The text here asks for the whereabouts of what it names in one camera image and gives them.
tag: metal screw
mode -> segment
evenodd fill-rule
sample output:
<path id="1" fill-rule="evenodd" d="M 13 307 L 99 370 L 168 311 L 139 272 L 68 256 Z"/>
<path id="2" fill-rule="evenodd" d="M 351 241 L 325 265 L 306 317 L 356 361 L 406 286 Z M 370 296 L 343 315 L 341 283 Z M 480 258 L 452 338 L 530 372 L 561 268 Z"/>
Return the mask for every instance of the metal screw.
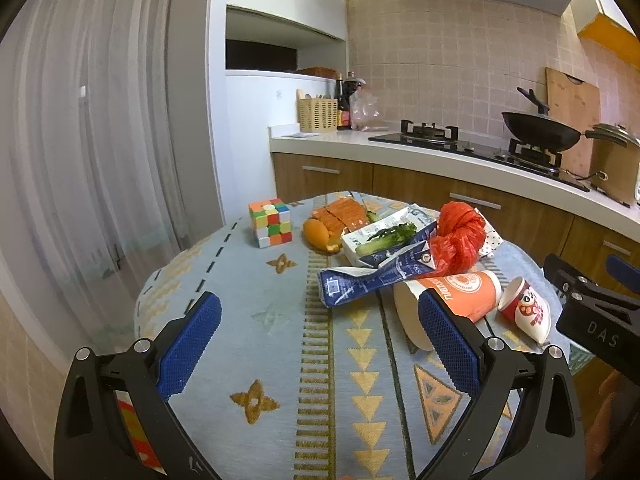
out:
<path id="1" fill-rule="evenodd" d="M 504 341 L 502 339 L 498 339 L 497 337 L 492 337 L 487 342 L 487 345 L 491 350 L 500 351 L 504 349 Z"/>
<path id="2" fill-rule="evenodd" d="M 81 348 L 76 352 L 76 359 L 78 361 L 84 361 L 90 355 L 91 351 L 88 348 Z"/>
<path id="3" fill-rule="evenodd" d="M 138 339 L 135 345 L 133 345 L 133 349 L 139 354 L 145 353 L 150 348 L 151 348 L 151 341 L 149 341 L 149 339 Z"/>
<path id="4" fill-rule="evenodd" d="M 562 349 L 558 348 L 557 346 L 550 346 L 548 350 L 551 354 L 551 357 L 553 357 L 554 359 L 559 359 L 562 357 Z"/>

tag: table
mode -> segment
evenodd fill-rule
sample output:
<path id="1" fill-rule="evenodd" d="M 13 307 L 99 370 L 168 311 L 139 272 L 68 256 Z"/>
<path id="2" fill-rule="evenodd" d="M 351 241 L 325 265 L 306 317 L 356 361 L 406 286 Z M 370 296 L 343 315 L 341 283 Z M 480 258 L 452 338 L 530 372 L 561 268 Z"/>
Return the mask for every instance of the table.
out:
<path id="1" fill-rule="evenodd" d="M 257 248 L 250 219 L 239 219 L 153 273 L 138 298 L 136 333 L 154 338 L 204 291 L 220 297 L 220 327 L 169 402 L 223 479 L 415 479 L 468 404 L 436 352 L 404 336 L 390 290 L 332 310 L 320 303 L 318 270 L 346 260 L 309 249 L 301 227 L 346 195 L 291 204 L 294 241 L 272 248 Z M 379 213 L 405 206 L 352 195 Z M 503 287 L 526 278 L 551 305 L 549 341 L 569 355 L 556 292 L 522 250 L 505 242 L 478 268 Z M 514 349 L 543 349 L 496 311 L 477 327 Z M 512 392 L 478 470 L 495 461 L 518 401 Z"/>

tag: wooden cutting board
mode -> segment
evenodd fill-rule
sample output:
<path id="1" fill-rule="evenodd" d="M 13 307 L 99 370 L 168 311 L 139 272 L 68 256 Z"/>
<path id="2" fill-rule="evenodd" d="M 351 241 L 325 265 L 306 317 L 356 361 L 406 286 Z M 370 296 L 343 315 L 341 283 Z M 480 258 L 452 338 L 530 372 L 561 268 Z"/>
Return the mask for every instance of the wooden cutting board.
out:
<path id="1" fill-rule="evenodd" d="M 549 115 L 584 133 L 600 122 L 600 90 L 553 68 L 546 68 Z M 562 152 L 562 167 L 581 176 L 589 174 L 593 139 L 581 137 L 578 144 Z"/>

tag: pan handle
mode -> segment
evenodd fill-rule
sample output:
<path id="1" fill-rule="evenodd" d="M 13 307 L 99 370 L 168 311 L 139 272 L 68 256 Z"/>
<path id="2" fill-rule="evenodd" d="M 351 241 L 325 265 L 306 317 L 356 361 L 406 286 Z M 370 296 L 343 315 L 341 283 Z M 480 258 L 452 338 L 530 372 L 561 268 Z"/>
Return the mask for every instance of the pan handle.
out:
<path id="1" fill-rule="evenodd" d="M 589 131 L 589 132 L 586 132 L 584 136 L 587 139 L 608 140 L 609 142 L 615 142 L 616 144 L 618 144 L 619 146 L 622 146 L 623 148 L 626 148 L 628 146 L 628 144 L 626 143 L 626 140 L 620 139 L 619 137 L 615 137 L 613 135 L 600 134 L 598 132 Z"/>
<path id="2" fill-rule="evenodd" d="M 549 107 L 548 104 L 538 99 L 538 97 L 536 96 L 536 93 L 533 91 L 533 88 L 529 89 L 529 91 L 527 92 L 524 88 L 520 88 L 518 86 L 518 92 L 520 92 L 522 95 L 524 95 L 524 97 L 526 97 L 529 101 L 531 101 L 533 104 L 535 104 L 538 107 L 539 114 L 549 115 L 549 110 L 551 110 L 551 108 Z"/>

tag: qr code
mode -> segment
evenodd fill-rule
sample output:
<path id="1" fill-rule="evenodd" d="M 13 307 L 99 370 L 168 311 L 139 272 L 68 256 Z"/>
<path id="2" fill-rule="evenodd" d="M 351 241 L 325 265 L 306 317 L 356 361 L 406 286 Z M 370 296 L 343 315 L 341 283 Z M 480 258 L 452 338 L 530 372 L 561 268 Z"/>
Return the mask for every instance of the qr code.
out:
<path id="1" fill-rule="evenodd" d="M 340 285 L 338 284 L 338 280 L 336 280 L 335 278 L 326 280 L 326 290 L 329 296 L 338 294 L 340 292 Z"/>

